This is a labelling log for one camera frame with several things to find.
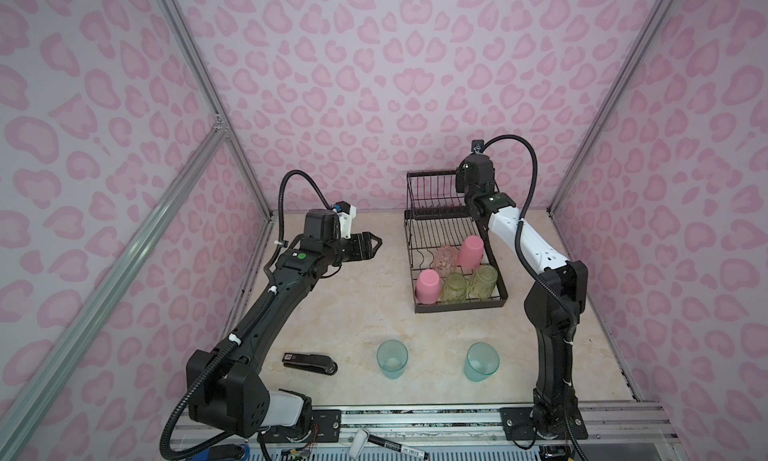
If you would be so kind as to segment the pink cup front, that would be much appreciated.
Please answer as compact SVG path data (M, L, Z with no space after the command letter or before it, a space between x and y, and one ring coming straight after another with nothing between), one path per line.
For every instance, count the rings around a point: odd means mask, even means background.
M441 294L441 278L437 271L426 269L421 271L416 280L415 296L421 305L435 305Z

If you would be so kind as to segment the pink cup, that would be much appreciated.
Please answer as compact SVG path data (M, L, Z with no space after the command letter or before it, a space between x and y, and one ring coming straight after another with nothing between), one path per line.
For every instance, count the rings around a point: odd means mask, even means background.
M464 240L459 249L457 266L466 272L474 271L482 264L484 254L485 245L483 239L478 235L470 235Z
M441 294L441 278L437 271L426 269L421 271L416 280L415 296L421 305L435 305Z

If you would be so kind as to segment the orange translucent cup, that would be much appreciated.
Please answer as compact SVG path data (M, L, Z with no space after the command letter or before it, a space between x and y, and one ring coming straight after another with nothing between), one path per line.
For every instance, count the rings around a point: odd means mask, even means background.
M457 268L459 250L453 246L442 246L433 255L431 269L441 278L447 278Z

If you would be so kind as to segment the green cup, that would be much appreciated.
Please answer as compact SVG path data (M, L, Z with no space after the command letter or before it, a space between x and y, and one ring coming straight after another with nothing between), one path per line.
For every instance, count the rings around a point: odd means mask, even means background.
M467 278L458 273L447 276L443 282L440 301L443 304L464 303L467 300Z
M497 281L498 272L493 266L480 265L469 280L467 297L481 301L489 300L496 289Z

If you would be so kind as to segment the teal cup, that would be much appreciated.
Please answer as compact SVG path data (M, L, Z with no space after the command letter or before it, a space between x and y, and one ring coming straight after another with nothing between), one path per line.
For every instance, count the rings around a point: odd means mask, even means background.
M388 379L398 379L409 360L407 347L398 340L384 341L377 349L376 361L382 374Z
M464 375L472 382L482 382L495 374L500 367L500 356L488 343L472 344L465 356Z

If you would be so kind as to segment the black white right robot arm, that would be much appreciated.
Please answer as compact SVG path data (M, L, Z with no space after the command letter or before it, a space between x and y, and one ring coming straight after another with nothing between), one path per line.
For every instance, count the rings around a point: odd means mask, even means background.
M537 336L539 373L533 391L532 429L543 439L572 440L578 414L573 346L585 310L588 270L554 249L525 219L524 210L497 189L491 159L467 156L456 171L456 191L473 219L515 251L533 279L524 301Z

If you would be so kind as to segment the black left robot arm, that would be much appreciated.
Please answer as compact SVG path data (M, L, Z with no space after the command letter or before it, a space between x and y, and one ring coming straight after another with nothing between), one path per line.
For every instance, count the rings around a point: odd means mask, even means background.
M355 216L355 207L346 202L309 211L303 233L278 255L257 302L213 350L193 354L187 363L186 404L192 420L242 438L272 428L298 435L309 431L310 398L268 390L260 372L289 316L329 268L375 256L382 241L369 232L353 232Z

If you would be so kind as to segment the black stapler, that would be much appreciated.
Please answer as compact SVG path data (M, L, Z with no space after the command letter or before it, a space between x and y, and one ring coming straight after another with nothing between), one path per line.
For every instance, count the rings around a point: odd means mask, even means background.
M333 376L338 372L338 364L330 356L322 354L285 353L282 364L287 368L326 376Z

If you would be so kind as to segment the black marker pen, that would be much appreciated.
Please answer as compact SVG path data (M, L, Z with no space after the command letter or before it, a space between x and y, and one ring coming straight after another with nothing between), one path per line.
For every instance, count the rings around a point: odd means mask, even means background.
M358 459L364 447L367 444L373 444L375 446L378 446L390 451L398 452L400 454L413 457L418 460L427 461L430 459L430 455L423 450L409 447L395 441L384 439L382 437L371 434L369 431L365 429L359 429L355 433L348 451L349 458L352 460Z

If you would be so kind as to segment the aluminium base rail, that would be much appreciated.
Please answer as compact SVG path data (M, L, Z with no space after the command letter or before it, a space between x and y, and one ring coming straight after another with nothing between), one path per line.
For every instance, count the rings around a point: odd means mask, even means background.
M329 405L313 428L291 440L265 433L273 460L308 446L308 460L346 460L357 431L422 450L431 460L684 460L687 455L657 403L586 402L566 435L536 438L525 404Z

